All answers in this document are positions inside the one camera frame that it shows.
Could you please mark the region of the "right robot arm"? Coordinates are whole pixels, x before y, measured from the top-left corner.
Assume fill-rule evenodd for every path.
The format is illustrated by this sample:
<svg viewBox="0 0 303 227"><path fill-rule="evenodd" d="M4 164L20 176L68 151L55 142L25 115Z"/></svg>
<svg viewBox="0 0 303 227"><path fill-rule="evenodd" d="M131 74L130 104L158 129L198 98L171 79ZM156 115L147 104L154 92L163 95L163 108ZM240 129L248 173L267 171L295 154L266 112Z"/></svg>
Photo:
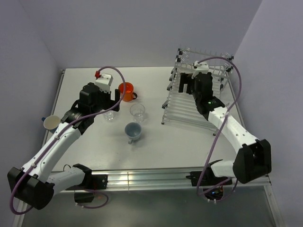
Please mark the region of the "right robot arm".
<svg viewBox="0 0 303 227"><path fill-rule="evenodd" d="M270 143L259 140L235 120L225 104L213 95L212 86L210 72L180 75L178 91L193 96L198 112L224 135L236 152L234 160L207 164L205 180L214 185L229 177L245 184L269 174L272 171Z"/></svg>

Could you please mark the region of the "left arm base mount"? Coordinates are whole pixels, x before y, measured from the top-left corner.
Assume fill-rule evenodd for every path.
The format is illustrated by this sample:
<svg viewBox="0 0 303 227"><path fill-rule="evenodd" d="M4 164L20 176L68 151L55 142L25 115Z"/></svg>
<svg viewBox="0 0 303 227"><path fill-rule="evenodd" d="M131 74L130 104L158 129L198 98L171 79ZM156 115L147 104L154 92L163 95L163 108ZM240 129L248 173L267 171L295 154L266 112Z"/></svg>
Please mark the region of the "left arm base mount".
<svg viewBox="0 0 303 227"><path fill-rule="evenodd" d="M74 200L76 203L91 203L96 197L95 192L88 190L104 190L107 188L108 175L98 174L92 175L91 180L86 186L76 185L67 189L67 191L74 191Z"/></svg>

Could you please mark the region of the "light blue footed cup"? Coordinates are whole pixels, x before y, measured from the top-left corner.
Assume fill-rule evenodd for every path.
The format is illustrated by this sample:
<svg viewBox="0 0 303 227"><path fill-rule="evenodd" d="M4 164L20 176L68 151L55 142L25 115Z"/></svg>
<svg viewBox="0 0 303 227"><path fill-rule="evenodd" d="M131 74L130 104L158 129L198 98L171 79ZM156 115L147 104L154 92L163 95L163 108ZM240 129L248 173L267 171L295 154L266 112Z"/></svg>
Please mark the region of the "light blue footed cup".
<svg viewBox="0 0 303 227"><path fill-rule="evenodd" d="M134 141L140 139L142 133L142 127L136 122L128 123L125 126L125 134L128 137L128 144L132 144Z"/></svg>

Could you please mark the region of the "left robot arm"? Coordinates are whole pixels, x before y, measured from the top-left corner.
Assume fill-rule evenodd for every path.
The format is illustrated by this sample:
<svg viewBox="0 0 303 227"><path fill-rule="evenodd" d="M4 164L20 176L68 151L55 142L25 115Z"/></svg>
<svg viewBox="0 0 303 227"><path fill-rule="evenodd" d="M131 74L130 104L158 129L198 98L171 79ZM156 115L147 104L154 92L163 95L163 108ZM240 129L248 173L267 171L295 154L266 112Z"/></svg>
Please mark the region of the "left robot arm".
<svg viewBox="0 0 303 227"><path fill-rule="evenodd" d="M89 189L92 185L92 170L81 164L74 164L67 171L51 174L52 169L67 149L94 123L94 118L108 111L119 111L121 92L115 89L111 99L110 87L101 88L88 83L80 91L70 110L60 119L52 137L21 168L11 168L8 182L11 190L10 210L16 215L22 212L14 209L15 198L27 203L30 208L43 209L57 193L75 187Z"/></svg>

